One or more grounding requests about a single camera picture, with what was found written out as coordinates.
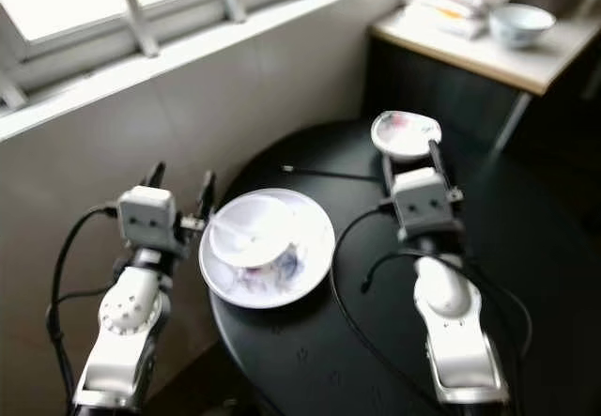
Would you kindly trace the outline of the small floral white bowl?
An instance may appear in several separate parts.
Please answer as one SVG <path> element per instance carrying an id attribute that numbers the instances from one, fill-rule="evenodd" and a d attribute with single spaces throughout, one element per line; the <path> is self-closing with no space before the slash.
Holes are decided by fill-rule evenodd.
<path id="1" fill-rule="evenodd" d="M 432 154 L 430 142 L 442 140 L 434 118 L 404 111 L 385 111 L 370 125 L 370 140 L 378 151 L 395 162 L 416 162 Z"/>

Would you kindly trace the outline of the small plain white bowl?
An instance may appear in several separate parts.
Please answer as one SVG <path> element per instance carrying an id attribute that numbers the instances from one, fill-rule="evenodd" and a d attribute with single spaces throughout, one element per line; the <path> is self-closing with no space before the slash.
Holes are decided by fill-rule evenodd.
<path id="1" fill-rule="evenodd" d="M 267 194 L 249 194 L 227 203 L 211 219 L 210 245 L 219 260 L 236 269 L 264 269 L 282 260 L 292 244 L 292 235 L 298 217 L 279 198 Z M 236 250 L 228 245 L 232 233 L 257 233 L 271 236 L 273 241 L 266 248 Z"/>

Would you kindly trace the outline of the white floral plate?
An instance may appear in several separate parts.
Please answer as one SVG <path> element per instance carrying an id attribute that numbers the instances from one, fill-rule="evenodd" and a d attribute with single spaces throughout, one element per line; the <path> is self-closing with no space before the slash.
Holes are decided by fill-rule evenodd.
<path id="1" fill-rule="evenodd" d="M 308 194 L 283 188 L 265 188 L 238 197 L 249 194 L 267 194 L 279 198 L 295 211 L 298 217 L 292 231 L 295 243 L 282 260 L 276 261 L 271 267 L 236 269 L 213 253 L 210 220 L 197 247 L 198 269 L 210 290 L 229 304 L 256 310 L 285 307 L 308 295 L 325 279 L 333 261 L 334 226 L 327 211 Z"/>

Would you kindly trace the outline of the white spoon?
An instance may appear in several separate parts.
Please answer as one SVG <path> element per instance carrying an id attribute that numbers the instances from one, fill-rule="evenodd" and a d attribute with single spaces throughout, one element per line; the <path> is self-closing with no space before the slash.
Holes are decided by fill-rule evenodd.
<path id="1" fill-rule="evenodd" d="M 257 233 L 232 233 L 227 242 L 229 247 L 236 250 L 266 248 L 271 245 L 271 236 L 258 236 Z"/>

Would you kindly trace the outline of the black wooden-top side table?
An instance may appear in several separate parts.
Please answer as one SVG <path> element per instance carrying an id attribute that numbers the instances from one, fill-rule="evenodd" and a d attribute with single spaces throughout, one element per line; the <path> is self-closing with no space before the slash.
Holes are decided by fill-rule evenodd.
<path id="1" fill-rule="evenodd" d="M 411 12 L 411 8 L 402 8 L 387 14 L 370 25 L 370 35 L 516 91 L 505 123 L 492 141 L 494 153 L 505 149 L 530 102 L 544 97 L 588 44 L 601 35 L 601 3 L 584 5 L 522 48 L 507 46 L 485 31 L 471 38 L 447 33 L 421 23 Z"/>

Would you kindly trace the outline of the blue patterned white bowl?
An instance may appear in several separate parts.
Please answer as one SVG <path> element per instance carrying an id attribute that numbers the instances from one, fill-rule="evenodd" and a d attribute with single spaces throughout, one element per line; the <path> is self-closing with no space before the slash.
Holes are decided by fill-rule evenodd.
<path id="1" fill-rule="evenodd" d="M 505 5 L 488 14 L 489 33 L 510 50 L 533 46 L 557 21 L 553 13 L 523 4 Z"/>

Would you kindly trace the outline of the black round table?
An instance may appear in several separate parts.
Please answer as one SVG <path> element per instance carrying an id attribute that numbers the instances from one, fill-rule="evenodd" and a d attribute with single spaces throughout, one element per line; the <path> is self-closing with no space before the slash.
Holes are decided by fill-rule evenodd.
<path id="1" fill-rule="evenodd" d="M 398 248 L 382 200 L 370 121 L 331 121 L 288 134 L 246 164 L 224 194 L 265 188 L 308 194 L 345 240 L 335 303 L 321 282 L 285 307 L 214 299 L 229 356 L 259 397 L 285 416 L 432 415 L 426 329 L 413 303 L 415 267 Z M 468 260 L 503 292 L 484 322 L 523 416 L 601 416 L 601 252 L 552 190 L 468 134 L 445 129 L 441 153 L 463 189 Z M 282 164 L 379 178 L 284 173 Z"/>

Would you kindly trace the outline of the white window frame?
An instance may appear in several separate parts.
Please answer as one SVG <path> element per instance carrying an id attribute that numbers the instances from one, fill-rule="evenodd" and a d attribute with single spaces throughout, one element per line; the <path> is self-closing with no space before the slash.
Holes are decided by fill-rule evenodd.
<path id="1" fill-rule="evenodd" d="M 193 61 L 253 41 L 309 14 L 326 11 L 343 1 L 347 0 L 295 0 L 276 4 L 275 7 L 252 14 L 245 23 L 220 25 L 218 28 L 178 39 L 167 44 L 164 52 L 155 58 L 130 56 L 117 59 L 98 71 L 87 72 L 81 78 L 71 78 L 64 85 L 38 91 L 34 94 L 33 102 L 0 116 L 0 142 L 12 140 L 18 134 L 79 110 L 87 104 L 112 97 L 119 91 L 186 67 Z"/>

